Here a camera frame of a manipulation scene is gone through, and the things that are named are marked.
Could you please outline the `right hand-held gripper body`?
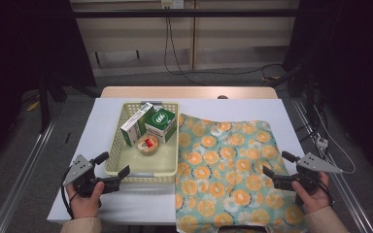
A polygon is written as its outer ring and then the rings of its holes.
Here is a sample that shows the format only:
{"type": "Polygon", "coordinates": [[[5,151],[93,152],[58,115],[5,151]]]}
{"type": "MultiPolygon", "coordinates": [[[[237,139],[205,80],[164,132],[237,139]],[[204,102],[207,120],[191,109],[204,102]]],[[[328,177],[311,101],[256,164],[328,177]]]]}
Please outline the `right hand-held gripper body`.
{"type": "Polygon", "coordinates": [[[335,174],[343,172],[342,169],[331,165],[329,162],[326,162],[311,153],[299,157],[299,160],[294,162],[294,164],[296,165],[296,174],[290,176],[274,174],[272,182],[275,188],[293,191],[291,183],[293,181],[298,181],[305,190],[312,191],[318,187],[318,182],[320,180],[319,172],[335,174]]]}

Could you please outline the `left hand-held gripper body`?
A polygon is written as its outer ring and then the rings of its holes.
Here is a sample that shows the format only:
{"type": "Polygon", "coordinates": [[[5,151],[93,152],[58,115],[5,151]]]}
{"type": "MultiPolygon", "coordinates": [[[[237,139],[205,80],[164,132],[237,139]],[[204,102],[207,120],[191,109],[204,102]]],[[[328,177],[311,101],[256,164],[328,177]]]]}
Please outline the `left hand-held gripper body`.
{"type": "Polygon", "coordinates": [[[66,186],[72,183],[82,197],[90,197],[95,185],[99,182],[104,184],[103,194],[119,191],[120,178],[118,176],[97,178],[94,174],[96,165],[94,158],[87,160],[79,154],[66,172],[62,185],[66,186]]]}

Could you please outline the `pale yellow plastic basket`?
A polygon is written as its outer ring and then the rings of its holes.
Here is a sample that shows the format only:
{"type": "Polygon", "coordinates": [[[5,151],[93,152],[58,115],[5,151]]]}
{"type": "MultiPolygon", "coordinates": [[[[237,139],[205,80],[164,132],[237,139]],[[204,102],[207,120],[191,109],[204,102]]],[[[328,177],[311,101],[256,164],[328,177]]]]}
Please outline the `pale yellow plastic basket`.
{"type": "Polygon", "coordinates": [[[135,147],[129,146],[120,130],[143,105],[145,102],[126,102],[122,105],[104,172],[113,177],[128,166],[130,174],[123,180],[124,183],[173,183],[178,168],[178,120],[175,119],[175,125],[169,131],[171,136],[168,141],[160,143],[152,155],[143,155],[135,147]]]}

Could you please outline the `orange print tote bag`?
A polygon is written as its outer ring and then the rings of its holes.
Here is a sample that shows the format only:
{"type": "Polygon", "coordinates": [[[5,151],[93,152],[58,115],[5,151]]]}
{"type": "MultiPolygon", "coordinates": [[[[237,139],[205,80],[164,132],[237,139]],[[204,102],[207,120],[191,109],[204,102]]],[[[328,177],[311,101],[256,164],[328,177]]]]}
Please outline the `orange print tote bag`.
{"type": "Polygon", "coordinates": [[[288,170],[268,122],[179,120],[176,227],[180,233],[306,233],[295,194],[262,173],[288,170]]]}

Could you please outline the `round tin with red label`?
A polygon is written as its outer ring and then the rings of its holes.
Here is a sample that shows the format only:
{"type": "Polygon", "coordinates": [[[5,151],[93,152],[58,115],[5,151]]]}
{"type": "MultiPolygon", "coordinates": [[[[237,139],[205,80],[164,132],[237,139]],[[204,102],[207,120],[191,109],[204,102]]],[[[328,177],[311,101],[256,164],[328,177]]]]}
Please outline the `round tin with red label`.
{"type": "Polygon", "coordinates": [[[143,155],[154,154],[159,147],[159,141],[154,135],[146,134],[137,143],[139,152],[143,155]]]}

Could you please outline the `tall green white box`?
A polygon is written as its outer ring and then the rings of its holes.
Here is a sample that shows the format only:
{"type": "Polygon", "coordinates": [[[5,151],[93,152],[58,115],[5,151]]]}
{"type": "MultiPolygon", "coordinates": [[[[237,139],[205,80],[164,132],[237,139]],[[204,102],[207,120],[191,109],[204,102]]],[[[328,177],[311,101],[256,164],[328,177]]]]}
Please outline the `tall green white box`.
{"type": "Polygon", "coordinates": [[[146,133],[145,123],[153,116],[154,106],[150,102],[126,103],[121,116],[124,123],[120,130],[125,142],[133,147],[146,133]]]}

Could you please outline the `cube green white box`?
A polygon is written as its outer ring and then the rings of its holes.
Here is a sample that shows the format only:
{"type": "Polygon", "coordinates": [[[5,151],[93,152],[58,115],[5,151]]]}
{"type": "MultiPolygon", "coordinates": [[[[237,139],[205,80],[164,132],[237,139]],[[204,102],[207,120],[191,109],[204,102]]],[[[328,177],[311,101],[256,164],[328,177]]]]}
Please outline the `cube green white box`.
{"type": "Polygon", "coordinates": [[[157,140],[166,144],[176,130],[176,115],[165,109],[158,109],[152,117],[145,123],[149,134],[155,136],[157,140]]]}

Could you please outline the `person's right hand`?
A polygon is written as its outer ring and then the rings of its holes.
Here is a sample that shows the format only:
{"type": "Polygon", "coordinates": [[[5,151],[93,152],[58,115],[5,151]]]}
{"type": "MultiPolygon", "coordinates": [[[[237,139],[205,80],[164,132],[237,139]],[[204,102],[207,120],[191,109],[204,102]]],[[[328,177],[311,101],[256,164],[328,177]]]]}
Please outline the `person's right hand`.
{"type": "Polygon", "coordinates": [[[320,188],[318,188],[315,192],[307,192],[298,181],[293,181],[291,186],[303,201],[304,211],[306,214],[313,213],[329,206],[329,197],[320,188]]]}

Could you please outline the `person's left hand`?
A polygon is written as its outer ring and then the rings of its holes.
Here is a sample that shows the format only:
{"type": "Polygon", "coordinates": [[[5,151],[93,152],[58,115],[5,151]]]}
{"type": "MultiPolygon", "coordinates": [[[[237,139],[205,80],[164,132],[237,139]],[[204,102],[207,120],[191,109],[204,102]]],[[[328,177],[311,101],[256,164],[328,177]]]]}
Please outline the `person's left hand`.
{"type": "Polygon", "coordinates": [[[97,217],[99,201],[103,193],[103,189],[104,184],[99,182],[95,185],[91,196],[89,198],[83,198],[71,184],[66,186],[74,219],[97,217]]]}

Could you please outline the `black metal stand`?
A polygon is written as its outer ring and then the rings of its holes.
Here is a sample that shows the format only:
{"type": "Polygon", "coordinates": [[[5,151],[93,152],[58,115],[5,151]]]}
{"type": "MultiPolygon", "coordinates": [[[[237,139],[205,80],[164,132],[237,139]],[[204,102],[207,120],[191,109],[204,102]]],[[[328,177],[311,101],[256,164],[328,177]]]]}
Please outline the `black metal stand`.
{"type": "Polygon", "coordinates": [[[42,75],[39,79],[39,100],[41,104],[41,129],[40,132],[46,131],[50,124],[50,107],[48,94],[55,102],[64,102],[67,98],[63,90],[62,79],[56,76],[42,75]]]}
{"type": "Polygon", "coordinates": [[[308,62],[301,62],[269,86],[275,88],[282,83],[287,84],[288,94],[291,97],[300,97],[303,91],[311,95],[314,86],[312,66],[308,62]]]}

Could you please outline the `black curtain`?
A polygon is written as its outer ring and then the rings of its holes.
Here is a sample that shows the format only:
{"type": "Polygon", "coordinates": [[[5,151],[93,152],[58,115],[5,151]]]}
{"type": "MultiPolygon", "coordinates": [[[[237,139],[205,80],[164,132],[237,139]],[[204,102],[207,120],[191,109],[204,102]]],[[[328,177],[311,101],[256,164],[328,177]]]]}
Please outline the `black curtain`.
{"type": "Polygon", "coordinates": [[[0,0],[0,145],[41,80],[58,99],[63,85],[95,85],[71,0],[0,0]]]}
{"type": "Polygon", "coordinates": [[[299,0],[300,10],[329,9],[295,20],[284,67],[306,56],[326,21],[319,58],[311,67],[334,113],[373,166],[373,0],[299,0]]]}

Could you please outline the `metal floor rail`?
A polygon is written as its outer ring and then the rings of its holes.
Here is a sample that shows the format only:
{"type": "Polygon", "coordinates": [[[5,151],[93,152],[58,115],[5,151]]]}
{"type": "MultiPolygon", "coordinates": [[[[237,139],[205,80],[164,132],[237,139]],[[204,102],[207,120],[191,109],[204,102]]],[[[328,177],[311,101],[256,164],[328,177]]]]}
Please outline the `metal floor rail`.
{"type": "Polygon", "coordinates": [[[0,233],[6,233],[55,125],[56,120],[53,119],[45,130],[38,135],[37,141],[32,151],[29,153],[20,174],[17,176],[15,184],[12,186],[7,198],[3,202],[0,208],[0,233]]]}
{"type": "MultiPolygon", "coordinates": [[[[292,104],[303,123],[302,129],[305,129],[308,132],[310,141],[316,145],[316,136],[313,133],[313,126],[310,124],[310,121],[307,118],[306,109],[303,106],[302,101],[293,100],[292,104]]],[[[343,174],[333,174],[331,175],[331,178],[333,180],[333,184],[338,190],[340,197],[342,198],[344,205],[346,206],[352,220],[355,223],[357,232],[373,233],[373,226],[370,219],[356,198],[353,190],[349,186],[345,176],[343,174]]]]}

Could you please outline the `white wall socket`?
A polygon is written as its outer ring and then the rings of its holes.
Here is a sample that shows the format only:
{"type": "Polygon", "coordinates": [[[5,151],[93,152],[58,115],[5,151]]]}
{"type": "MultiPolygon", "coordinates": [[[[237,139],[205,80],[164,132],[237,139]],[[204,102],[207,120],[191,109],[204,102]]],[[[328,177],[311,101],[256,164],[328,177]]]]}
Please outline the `white wall socket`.
{"type": "Polygon", "coordinates": [[[182,9],[184,6],[184,0],[161,0],[162,9],[182,9]]]}

